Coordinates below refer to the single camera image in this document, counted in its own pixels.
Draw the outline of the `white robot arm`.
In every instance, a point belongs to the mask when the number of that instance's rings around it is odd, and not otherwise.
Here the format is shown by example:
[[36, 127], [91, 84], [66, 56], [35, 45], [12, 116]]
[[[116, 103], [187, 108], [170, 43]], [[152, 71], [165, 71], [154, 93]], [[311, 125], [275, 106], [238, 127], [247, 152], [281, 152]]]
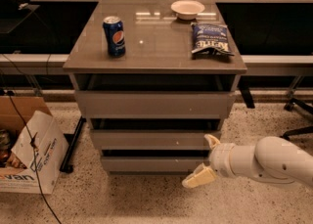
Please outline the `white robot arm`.
[[182, 182], [185, 188], [196, 188], [224, 178], [246, 177], [273, 186], [301, 184], [313, 188], [313, 156], [280, 137], [265, 137], [253, 146], [221, 143], [206, 134], [209, 145], [207, 163], [200, 164]]

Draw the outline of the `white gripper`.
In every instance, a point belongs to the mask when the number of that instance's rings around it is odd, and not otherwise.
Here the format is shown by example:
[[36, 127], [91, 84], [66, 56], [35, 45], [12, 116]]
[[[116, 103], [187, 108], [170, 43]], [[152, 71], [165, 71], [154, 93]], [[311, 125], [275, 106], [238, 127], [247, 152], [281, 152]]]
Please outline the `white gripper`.
[[209, 155], [209, 164], [200, 164], [193, 173], [188, 175], [183, 181], [182, 185], [185, 188], [192, 189], [197, 186], [205, 185], [213, 182], [217, 175], [225, 178], [234, 178], [235, 173], [231, 168], [230, 156], [235, 144], [222, 143], [218, 138], [211, 134], [205, 134], [204, 139], [207, 141], [211, 149]]

